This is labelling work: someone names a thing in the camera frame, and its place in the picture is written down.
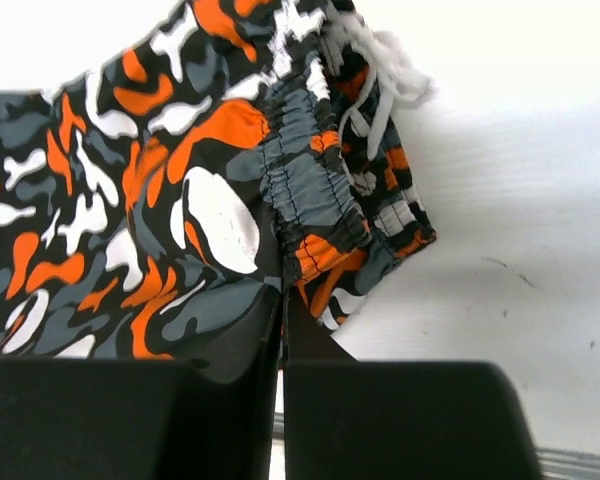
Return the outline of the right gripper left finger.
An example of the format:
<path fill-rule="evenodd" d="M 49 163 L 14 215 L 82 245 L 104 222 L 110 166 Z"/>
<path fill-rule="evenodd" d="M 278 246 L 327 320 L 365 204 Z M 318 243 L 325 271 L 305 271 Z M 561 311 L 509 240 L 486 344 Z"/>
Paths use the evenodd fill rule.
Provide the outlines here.
<path fill-rule="evenodd" d="M 0 358 L 0 479 L 265 479 L 280 295 L 190 360 Z"/>

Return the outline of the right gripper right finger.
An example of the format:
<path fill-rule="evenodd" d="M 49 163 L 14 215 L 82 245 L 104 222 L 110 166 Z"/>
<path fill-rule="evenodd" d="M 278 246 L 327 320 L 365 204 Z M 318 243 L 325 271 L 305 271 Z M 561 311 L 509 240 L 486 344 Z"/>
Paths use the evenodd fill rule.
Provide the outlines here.
<path fill-rule="evenodd" d="M 484 361 L 361 361 L 284 306 L 290 479 L 538 479 L 516 392 Z"/>

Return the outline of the orange camouflage shorts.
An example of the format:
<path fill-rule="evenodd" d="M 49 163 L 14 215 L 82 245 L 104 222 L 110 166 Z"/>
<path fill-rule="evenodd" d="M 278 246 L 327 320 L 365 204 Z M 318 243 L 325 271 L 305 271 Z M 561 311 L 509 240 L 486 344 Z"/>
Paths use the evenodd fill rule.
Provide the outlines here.
<path fill-rule="evenodd" d="M 392 119 L 430 88 L 350 1 L 183 1 L 97 69 L 0 92 L 0 355 L 229 382 L 287 293 L 337 330 L 436 238 Z"/>

